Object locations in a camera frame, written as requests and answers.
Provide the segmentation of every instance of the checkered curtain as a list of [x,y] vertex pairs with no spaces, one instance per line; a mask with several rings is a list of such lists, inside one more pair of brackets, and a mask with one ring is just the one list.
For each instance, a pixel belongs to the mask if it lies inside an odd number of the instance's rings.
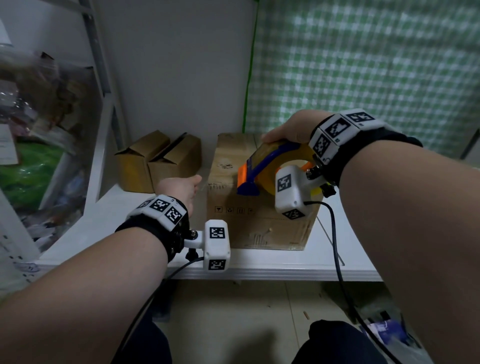
[[480,1],[260,0],[245,132],[364,108],[456,157],[480,117]]

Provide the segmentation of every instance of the small cardboard box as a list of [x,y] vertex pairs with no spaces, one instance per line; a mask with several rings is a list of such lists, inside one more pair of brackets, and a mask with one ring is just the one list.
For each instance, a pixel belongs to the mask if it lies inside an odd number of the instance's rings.
[[148,162],[152,182],[169,177],[191,177],[202,166],[202,143],[184,133]]
[[303,250],[318,213],[289,220],[275,210],[275,196],[237,195],[238,168],[262,142],[256,134],[223,133],[218,136],[208,177],[207,220],[228,224],[232,248]]
[[155,130],[117,152],[115,155],[120,166],[120,187],[124,191],[154,193],[147,163],[169,144],[170,138]]

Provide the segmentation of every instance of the dark blue pants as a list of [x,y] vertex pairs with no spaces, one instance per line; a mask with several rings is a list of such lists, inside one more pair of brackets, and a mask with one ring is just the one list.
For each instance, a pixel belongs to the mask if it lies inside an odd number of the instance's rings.
[[[370,339],[346,322],[316,321],[308,335],[292,364],[387,364]],[[150,312],[125,345],[118,363],[172,363],[167,337],[152,322]]]

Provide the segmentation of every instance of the beige floor tile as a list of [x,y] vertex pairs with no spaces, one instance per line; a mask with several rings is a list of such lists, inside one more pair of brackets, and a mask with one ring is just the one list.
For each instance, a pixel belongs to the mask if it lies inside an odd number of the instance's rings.
[[310,324],[317,320],[350,320],[320,288],[320,282],[285,282],[299,345],[308,340]]
[[182,281],[159,327],[175,364],[283,364],[298,351],[280,281]]

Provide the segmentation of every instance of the black cable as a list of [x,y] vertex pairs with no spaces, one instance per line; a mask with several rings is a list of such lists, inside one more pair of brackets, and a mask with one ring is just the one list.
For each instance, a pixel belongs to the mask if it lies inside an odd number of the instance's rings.
[[130,326],[128,326],[128,329],[127,329],[127,332],[125,333],[125,335],[123,336],[123,339],[121,340],[121,343],[117,349],[117,351],[115,352],[115,355],[113,356],[113,359],[112,359],[112,363],[115,363],[116,360],[118,360],[119,358],[119,355],[121,353],[121,351],[123,350],[123,347],[125,346],[125,344],[127,343],[127,340],[128,338],[130,337],[130,334],[132,333],[133,331],[133,328],[135,327],[135,324],[137,323],[137,321],[140,319],[140,316],[142,316],[142,314],[144,313],[145,309],[149,306],[149,304],[153,301],[153,299],[155,298],[155,295],[157,294],[157,292],[163,287],[163,285],[165,284],[166,281],[172,279],[174,276],[176,276],[178,274],[178,272],[180,272],[182,269],[184,269],[185,267],[188,267],[190,264],[192,263],[196,263],[196,262],[201,262],[202,260],[204,259],[204,257],[200,257],[200,258],[197,258],[195,260],[192,260],[191,262],[188,262],[188,263],[185,263],[184,265],[182,265],[180,268],[178,268],[177,270],[175,270],[172,274],[170,274],[167,278],[165,278],[164,280],[162,280],[162,283],[160,283],[160,285],[157,287],[157,289],[150,295],[150,297],[148,297],[148,300],[146,300],[146,302],[144,303],[144,305],[142,306],[142,308],[138,311],[138,313],[135,315],[135,318],[133,319],[132,323],[130,324]]
[[345,300],[347,301],[348,304],[348,309],[350,312],[353,313],[354,317],[357,319],[358,322],[360,322],[360,325],[363,327],[363,329],[367,332],[367,334],[370,336],[370,338],[373,340],[377,346],[382,349],[382,351],[390,358],[395,364],[402,364],[401,361],[399,361],[386,347],[383,345],[380,340],[374,335],[374,333],[370,330],[370,328],[365,324],[363,319],[360,317],[360,314],[358,313],[357,309],[355,308],[355,305],[353,303],[353,299],[351,296],[348,294],[347,289],[345,288],[345,285],[343,284],[343,277],[342,277],[342,272],[340,270],[340,263],[338,259],[338,250],[336,247],[336,226],[335,226],[335,216],[333,214],[333,210],[330,207],[329,204],[326,204],[325,202],[322,201],[307,201],[304,203],[305,205],[314,205],[314,204],[321,204],[328,208],[328,211],[330,211],[330,218],[332,220],[332,245],[333,245],[333,257],[335,260],[335,268],[336,268],[336,275],[338,276],[338,282],[340,283],[340,289],[342,290],[342,293],[345,297]]

